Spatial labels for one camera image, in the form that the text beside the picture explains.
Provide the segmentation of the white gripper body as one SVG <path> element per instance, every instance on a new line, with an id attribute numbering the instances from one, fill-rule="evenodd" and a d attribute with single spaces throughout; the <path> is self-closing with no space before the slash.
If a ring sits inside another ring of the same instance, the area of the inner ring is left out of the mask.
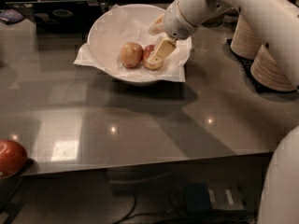
<path id="1" fill-rule="evenodd" d="M 178 1 L 175 0 L 165 11 L 163 31 L 176 40 L 185 40 L 193 35 L 197 28 L 192 26 L 180 12 Z"/>

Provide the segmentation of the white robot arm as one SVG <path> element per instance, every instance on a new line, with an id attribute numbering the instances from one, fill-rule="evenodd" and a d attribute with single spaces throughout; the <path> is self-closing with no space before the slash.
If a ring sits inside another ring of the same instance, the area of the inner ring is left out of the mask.
<path id="1" fill-rule="evenodd" d="M 295 87 L 299 86 L 299 8 L 287 0 L 175 0 L 160 23 L 151 25 L 159 38 L 149 56 L 163 61 L 176 42 L 194 34 L 204 21 L 234 7 L 249 23 L 262 44 L 281 65 Z M 280 142 L 263 184 L 257 224 L 299 224 L 299 127 Z"/>

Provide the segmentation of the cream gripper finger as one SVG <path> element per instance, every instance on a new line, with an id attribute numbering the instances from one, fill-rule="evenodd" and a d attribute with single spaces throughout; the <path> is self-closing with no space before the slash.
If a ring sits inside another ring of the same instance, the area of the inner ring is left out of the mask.
<path id="1" fill-rule="evenodd" d="M 163 31 L 164 14 L 160 15 L 153 24 L 149 27 L 148 33 L 150 35 L 158 35 Z"/>
<path id="2" fill-rule="evenodd" d="M 154 50 L 147 59 L 150 64 L 162 63 L 176 49 L 176 40 L 170 36 L 159 36 Z"/>

